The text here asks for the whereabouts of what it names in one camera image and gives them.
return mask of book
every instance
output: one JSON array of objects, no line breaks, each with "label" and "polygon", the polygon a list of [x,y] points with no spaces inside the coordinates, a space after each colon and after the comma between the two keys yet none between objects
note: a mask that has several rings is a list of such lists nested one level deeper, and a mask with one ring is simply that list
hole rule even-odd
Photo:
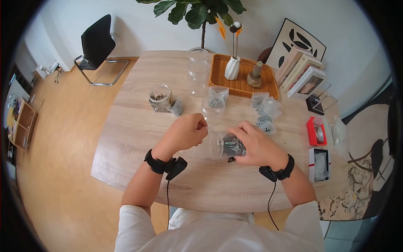
[{"label": "book", "polygon": [[324,71],[310,66],[287,93],[287,96],[306,100],[320,86],[325,78],[326,73]]},{"label": "book", "polygon": [[276,72],[274,76],[276,78],[277,86],[280,87],[284,82],[285,78],[290,74],[291,70],[294,68],[295,64],[299,61],[304,53],[311,53],[308,50],[302,49],[298,46],[293,46],[290,52],[287,54],[284,62],[281,64],[280,69]]},{"label": "book", "polygon": [[280,91],[283,93],[288,93],[288,91],[291,90],[291,88],[295,85],[295,83],[299,80],[299,78],[301,78],[301,76],[310,66],[313,66],[320,70],[324,68],[323,64],[319,60],[304,53],[299,59],[299,61],[295,64],[290,74],[281,84]]}]

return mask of white shirt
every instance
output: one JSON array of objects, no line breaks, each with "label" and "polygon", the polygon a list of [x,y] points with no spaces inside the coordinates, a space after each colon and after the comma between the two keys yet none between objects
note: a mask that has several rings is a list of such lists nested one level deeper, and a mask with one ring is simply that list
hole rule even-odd
[{"label": "white shirt", "polygon": [[179,208],[169,230],[156,235],[144,209],[124,205],[120,208],[115,252],[324,251],[316,201],[296,206],[284,231],[270,231],[252,223],[251,214]]}]

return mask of clear plastic jar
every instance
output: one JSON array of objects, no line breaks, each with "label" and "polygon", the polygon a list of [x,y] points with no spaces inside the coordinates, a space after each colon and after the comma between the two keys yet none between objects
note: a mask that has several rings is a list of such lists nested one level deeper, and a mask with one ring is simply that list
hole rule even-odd
[{"label": "clear plastic jar", "polygon": [[208,51],[202,48],[194,48],[189,50],[190,61],[204,61],[208,63]]},{"label": "clear plastic jar", "polygon": [[203,158],[229,158],[246,155],[243,143],[226,131],[210,131],[203,142],[195,149]]},{"label": "clear plastic jar", "polygon": [[225,101],[217,94],[209,94],[201,101],[201,114],[208,124],[214,125],[224,110]]},{"label": "clear plastic jar", "polygon": [[172,104],[172,90],[167,85],[154,86],[148,96],[148,101],[155,112],[169,112],[168,109]]},{"label": "clear plastic jar", "polygon": [[191,95],[202,97],[208,94],[209,70],[208,64],[204,61],[189,62],[189,90]]}]

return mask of wooden floor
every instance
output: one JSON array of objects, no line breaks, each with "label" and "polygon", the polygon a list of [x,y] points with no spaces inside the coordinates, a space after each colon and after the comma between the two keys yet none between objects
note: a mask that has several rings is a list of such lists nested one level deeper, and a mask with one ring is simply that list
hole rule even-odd
[{"label": "wooden floor", "polygon": [[[110,106],[134,66],[111,87],[91,86],[77,69],[37,81],[31,95],[39,112],[27,152],[17,151],[17,181],[24,206],[49,251],[113,251],[123,192],[95,178],[92,160]],[[94,82],[112,82],[123,63],[87,71]],[[291,209],[272,211],[282,229]],[[156,233],[166,229],[168,210],[154,203]],[[255,223],[275,229],[267,212]]]}]

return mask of hand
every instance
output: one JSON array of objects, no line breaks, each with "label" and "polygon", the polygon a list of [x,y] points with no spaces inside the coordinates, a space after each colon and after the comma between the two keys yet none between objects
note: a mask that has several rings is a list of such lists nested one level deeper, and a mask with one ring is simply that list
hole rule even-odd
[{"label": "hand", "polygon": [[165,161],[180,150],[187,150],[201,143],[208,134],[207,122],[200,113],[179,117],[152,150],[154,159]]},{"label": "hand", "polygon": [[273,171],[285,169],[288,163],[287,152],[278,146],[260,128],[248,121],[241,122],[228,131],[236,135],[246,148],[246,156],[235,157],[242,165],[270,166]]}]

